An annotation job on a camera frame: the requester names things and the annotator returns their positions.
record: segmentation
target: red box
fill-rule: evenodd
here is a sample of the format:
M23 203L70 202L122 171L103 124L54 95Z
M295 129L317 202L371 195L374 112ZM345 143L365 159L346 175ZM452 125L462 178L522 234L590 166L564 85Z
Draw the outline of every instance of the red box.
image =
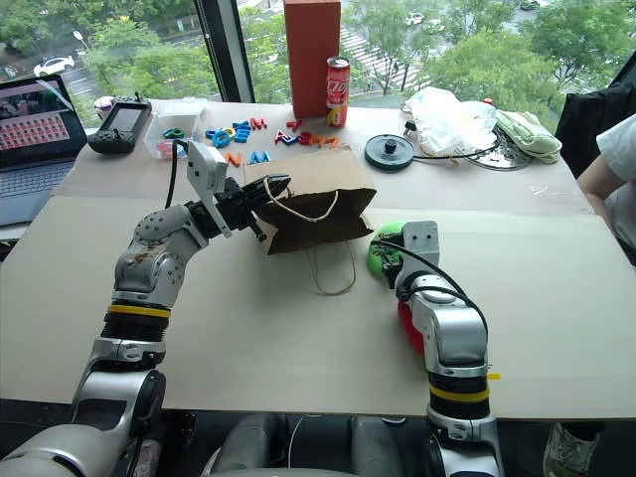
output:
M291 102L296 117L327 114L327 59L340 49L340 0L285 0Z

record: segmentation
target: white sleeve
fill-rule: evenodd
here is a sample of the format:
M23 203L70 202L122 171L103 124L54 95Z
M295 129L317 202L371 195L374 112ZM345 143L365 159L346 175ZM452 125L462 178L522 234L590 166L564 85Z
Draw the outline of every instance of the white sleeve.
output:
M596 144L618 178L636 179L636 114L596 136Z

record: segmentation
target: car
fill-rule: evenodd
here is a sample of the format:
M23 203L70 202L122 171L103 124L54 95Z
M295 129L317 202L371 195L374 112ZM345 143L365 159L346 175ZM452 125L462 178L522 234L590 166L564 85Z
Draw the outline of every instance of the car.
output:
M547 7L548 5L550 5L550 2L548 0L523 0L519 5L519 8L529 11Z
M44 75L52 75L53 73L70 70L74 68L75 65L76 62L71 56L50 58L33 68L33 74L36 77L43 77Z
M419 25L423 19L424 16L421 13L408 12L408 16L404 19L404 22L407 25Z
M438 18L433 18L426 22L426 28L431 32L441 33L443 32L444 28L446 28L446 26L442 25L441 20L439 20Z

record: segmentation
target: white plastic bag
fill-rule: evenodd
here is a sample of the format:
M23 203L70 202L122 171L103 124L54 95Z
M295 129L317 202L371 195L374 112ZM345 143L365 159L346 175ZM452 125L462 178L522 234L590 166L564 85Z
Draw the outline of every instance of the white plastic bag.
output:
M455 95L428 86L402 108L413 115L419 147L427 156L470 154L492 146L497 137L495 108L481 101L461 102Z

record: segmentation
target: crosswalk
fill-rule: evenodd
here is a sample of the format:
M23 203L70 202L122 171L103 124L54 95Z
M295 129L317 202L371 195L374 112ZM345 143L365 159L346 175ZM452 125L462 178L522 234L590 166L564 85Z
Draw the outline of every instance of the crosswalk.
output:
M367 40L358 35L355 32L351 32L346 28L340 29L340 39L341 43L348 55L356 59L360 62L364 68L366 68L369 72L374 70L374 64L376 67L376 71L379 75L385 75L387 72L387 66L385 62L382 60L378 60L375 52L378 51L378 48L374 48L371 51L367 48ZM406 83L404 88L409 88L411 86L416 85L417 76L419 74L420 66L417 64L410 65L408 68L408 73L406 74ZM397 72L393 72L391 74L391 88L392 89L400 89L401 82L404 78L404 66L398 65Z

